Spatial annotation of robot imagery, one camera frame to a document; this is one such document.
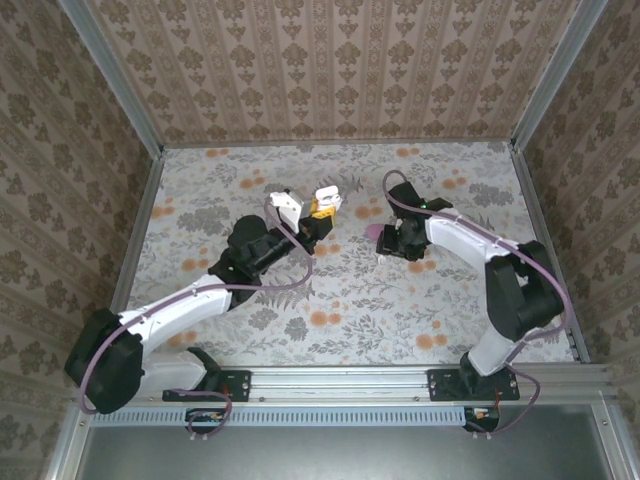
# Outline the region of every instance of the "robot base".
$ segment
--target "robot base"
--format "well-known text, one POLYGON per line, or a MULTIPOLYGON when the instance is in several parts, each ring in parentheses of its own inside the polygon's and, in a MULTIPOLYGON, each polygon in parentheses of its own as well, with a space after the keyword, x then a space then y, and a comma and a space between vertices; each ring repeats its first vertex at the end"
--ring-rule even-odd
POLYGON ((460 375, 459 368, 427 371, 429 396, 432 402, 519 400, 516 376, 506 368, 488 377, 478 376, 475 391, 471 392, 460 375))

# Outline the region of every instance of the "black bracket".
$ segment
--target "black bracket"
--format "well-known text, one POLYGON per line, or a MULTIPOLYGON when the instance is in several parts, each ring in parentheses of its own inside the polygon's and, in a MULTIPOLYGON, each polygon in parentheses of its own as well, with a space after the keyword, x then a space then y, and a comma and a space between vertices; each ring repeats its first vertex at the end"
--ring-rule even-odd
MULTIPOLYGON (((213 358, 198 347, 187 349, 202 362, 207 373, 194 392, 217 392, 227 395, 233 402, 248 402, 251 393, 250 370, 222 370, 213 358)), ((180 395, 173 390, 162 392, 164 402, 224 402, 216 396, 180 395)))
POLYGON ((432 402, 519 400, 516 376, 503 368, 488 377, 478 377, 475 391, 469 391, 460 368, 440 368, 427 371, 429 396, 432 402))

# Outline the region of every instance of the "patterned wall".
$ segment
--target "patterned wall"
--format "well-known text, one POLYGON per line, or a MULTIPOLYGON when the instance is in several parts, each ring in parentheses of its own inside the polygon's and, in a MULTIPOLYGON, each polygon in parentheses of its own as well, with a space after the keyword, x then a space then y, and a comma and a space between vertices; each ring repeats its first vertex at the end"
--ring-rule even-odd
POLYGON ((172 146, 507 138, 576 0, 90 0, 172 146))
POLYGON ((591 353, 640 439, 640 2, 611 0, 527 145, 591 353))
POLYGON ((35 478, 62 365, 109 304, 150 159, 55 1, 0 2, 0 478, 35 478))

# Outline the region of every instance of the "gray surface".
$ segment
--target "gray surface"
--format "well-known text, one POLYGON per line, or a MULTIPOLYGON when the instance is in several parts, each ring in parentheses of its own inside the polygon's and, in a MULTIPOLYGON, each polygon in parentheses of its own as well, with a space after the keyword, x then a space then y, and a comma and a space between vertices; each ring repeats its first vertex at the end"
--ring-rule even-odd
POLYGON ((461 428, 93 429, 80 479, 606 479, 588 407, 536 407, 487 441, 461 428))

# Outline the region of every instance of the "pink object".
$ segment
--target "pink object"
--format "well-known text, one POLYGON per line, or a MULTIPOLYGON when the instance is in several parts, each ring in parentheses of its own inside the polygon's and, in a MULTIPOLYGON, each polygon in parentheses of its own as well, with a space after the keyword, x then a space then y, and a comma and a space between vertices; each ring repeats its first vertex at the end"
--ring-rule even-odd
POLYGON ((374 242, 377 242, 378 237, 380 236, 380 233, 382 233, 382 230, 384 230, 383 223, 372 223, 367 227, 367 230, 366 230, 367 238, 369 240, 373 240, 374 242))

